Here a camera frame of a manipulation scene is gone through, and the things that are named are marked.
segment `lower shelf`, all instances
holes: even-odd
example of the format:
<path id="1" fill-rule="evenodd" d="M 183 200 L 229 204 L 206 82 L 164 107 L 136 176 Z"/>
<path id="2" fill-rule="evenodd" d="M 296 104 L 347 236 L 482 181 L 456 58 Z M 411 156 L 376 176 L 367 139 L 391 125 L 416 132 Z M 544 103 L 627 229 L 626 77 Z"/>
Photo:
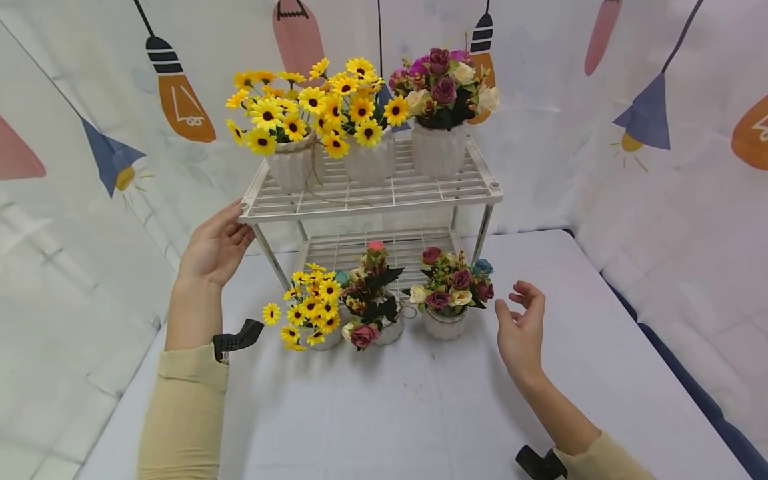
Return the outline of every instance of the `lower shelf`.
<path id="1" fill-rule="evenodd" d="M 439 247 L 453 252 L 463 250 L 461 239 L 455 230 L 449 228 L 316 235 L 302 245 L 296 271 L 308 270 L 307 263 L 317 263 L 328 270 L 348 272 L 360 265 L 360 256 L 365 253 L 368 242 L 375 240 L 384 242 L 389 252 L 387 261 L 390 267 L 405 267 L 397 282 L 390 285 L 389 289 L 396 292 L 426 279 L 421 272 L 422 252 L 426 247 Z"/>

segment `beige sleeve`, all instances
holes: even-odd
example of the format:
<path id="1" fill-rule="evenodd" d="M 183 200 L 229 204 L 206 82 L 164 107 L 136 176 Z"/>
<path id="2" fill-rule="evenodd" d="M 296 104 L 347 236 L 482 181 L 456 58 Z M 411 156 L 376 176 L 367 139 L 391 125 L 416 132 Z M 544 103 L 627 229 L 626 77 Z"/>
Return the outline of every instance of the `beige sleeve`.
<path id="1" fill-rule="evenodd" d="M 585 453 L 575 457 L 558 449 L 554 453 L 568 470 L 568 480 L 654 480 L 605 432 Z"/>
<path id="2" fill-rule="evenodd" d="M 139 480 L 215 480 L 229 373 L 213 344 L 161 353 L 139 444 Z"/>

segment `upper shelf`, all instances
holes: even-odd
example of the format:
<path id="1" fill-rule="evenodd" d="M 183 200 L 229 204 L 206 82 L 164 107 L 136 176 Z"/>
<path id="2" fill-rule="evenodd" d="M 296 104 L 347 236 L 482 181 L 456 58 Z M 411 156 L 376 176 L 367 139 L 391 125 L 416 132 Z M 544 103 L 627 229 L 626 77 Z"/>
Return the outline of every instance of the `upper shelf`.
<path id="1" fill-rule="evenodd" d="M 326 157 L 323 159 L 326 162 L 323 185 L 300 194 L 284 193 L 263 161 L 243 197 L 240 222 L 308 220 L 454 205 L 497 204 L 504 196 L 470 137 L 467 137 L 462 170 L 440 180 L 415 172 L 410 138 L 396 141 L 396 156 L 395 175 L 373 187 L 363 187 L 351 181 L 342 161 Z"/>

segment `shelf rack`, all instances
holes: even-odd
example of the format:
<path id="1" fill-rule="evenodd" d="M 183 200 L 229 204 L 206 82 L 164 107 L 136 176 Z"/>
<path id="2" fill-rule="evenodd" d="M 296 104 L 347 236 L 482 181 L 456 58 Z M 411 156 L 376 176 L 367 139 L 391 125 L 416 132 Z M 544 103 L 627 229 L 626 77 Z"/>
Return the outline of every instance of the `shelf rack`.
<path id="1" fill-rule="evenodd" d="M 461 205 L 484 204 L 478 232 L 474 263 L 480 256 L 493 207 L 502 201 L 501 186 L 491 174 L 471 137 L 467 137 L 465 163 L 456 175 L 434 179 L 416 173 L 413 167 L 410 138 L 396 141 L 395 174 L 381 185 L 367 187 L 351 181 L 344 164 L 324 158 L 326 174 L 322 185 L 300 194 L 286 194 L 272 178 L 263 161 L 240 205 L 241 223 L 253 226 L 264 255 L 286 290 L 289 277 L 277 262 L 266 241 L 260 224 L 295 221 L 303 244 L 296 270 L 305 270 L 305 263 L 323 265 L 330 270 L 351 270 L 359 265 L 359 257 L 371 240 L 381 240 L 389 251 L 389 263 L 405 267 L 397 290 L 407 288 L 423 279 L 421 254 L 426 247 L 437 246 L 462 250 L 456 233 L 456 217 Z M 352 215 L 383 214 L 437 207 L 453 207 L 450 227 L 413 228 L 378 232 L 333 233 L 308 236 L 304 220 L 348 217 Z"/>

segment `printed backdrop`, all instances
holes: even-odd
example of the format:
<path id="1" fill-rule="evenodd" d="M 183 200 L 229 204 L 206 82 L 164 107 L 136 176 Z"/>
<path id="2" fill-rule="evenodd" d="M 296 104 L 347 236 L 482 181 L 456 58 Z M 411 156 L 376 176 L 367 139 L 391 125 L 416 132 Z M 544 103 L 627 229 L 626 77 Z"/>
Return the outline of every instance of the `printed backdrop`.
<path id="1" fill-rule="evenodd" d="M 432 46 L 471 49 L 502 94 L 473 131 L 505 189 L 491 233 L 574 228 L 768 456 L 768 5 L 381 3 L 0 5 L 9 478 L 72 478 L 160 328 L 190 232 L 247 188 L 260 159 L 225 125 L 233 73 L 306 69 L 325 54 L 332 68 L 365 56 L 388 74 Z M 307 229 L 444 224 L 442 214 Z M 462 234 L 478 218 L 463 212 Z M 294 228 L 270 227 L 270 241 L 295 250 Z"/>

